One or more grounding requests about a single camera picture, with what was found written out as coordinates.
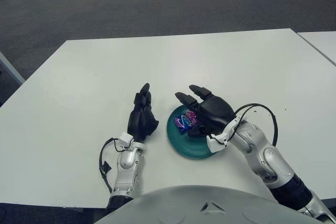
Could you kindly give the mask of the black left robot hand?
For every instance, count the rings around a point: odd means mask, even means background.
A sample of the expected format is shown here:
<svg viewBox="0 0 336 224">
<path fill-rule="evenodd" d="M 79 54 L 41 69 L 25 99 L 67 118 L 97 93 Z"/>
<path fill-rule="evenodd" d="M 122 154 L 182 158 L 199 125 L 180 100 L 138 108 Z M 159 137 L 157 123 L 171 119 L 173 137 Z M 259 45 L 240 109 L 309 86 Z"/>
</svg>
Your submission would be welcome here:
<svg viewBox="0 0 336 224">
<path fill-rule="evenodd" d="M 155 119 L 151 107 L 150 84 L 146 83 L 134 98 L 134 109 L 130 114 L 127 133 L 135 142 L 144 143 L 156 129 L 159 121 Z"/>
</svg>

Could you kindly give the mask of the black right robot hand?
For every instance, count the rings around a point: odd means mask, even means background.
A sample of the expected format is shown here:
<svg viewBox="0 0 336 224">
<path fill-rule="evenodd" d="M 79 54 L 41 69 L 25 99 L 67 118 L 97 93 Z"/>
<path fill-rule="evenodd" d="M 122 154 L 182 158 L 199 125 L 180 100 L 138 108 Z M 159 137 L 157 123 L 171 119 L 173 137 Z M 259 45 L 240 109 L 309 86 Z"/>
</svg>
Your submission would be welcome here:
<svg viewBox="0 0 336 224">
<path fill-rule="evenodd" d="M 190 137 L 206 137 L 210 134 L 221 134 L 226 125 L 236 117 L 232 107 L 205 87 L 192 84 L 189 88 L 202 99 L 201 103 L 198 103 L 191 95 L 181 92 L 175 94 L 184 106 L 195 113 L 198 120 L 197 125 L 188 131 L 188 135 Z"/>
</svg>

